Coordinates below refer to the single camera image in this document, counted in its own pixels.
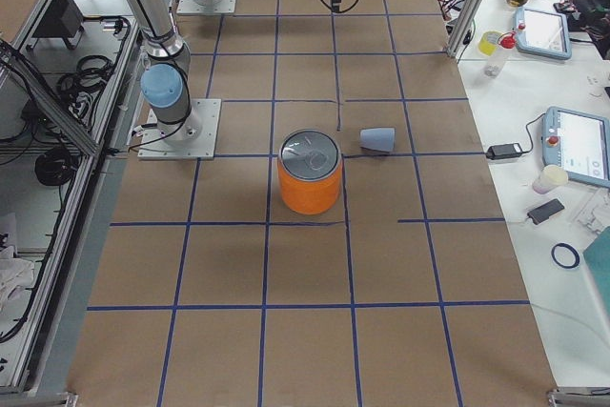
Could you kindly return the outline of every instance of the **metal lid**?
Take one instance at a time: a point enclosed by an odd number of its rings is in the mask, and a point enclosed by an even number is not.
[[[328,135],[312,130],[291,133],[279,151],[286,171],[295,178],[315,181],[332,173],[339,162],[339,149]]]

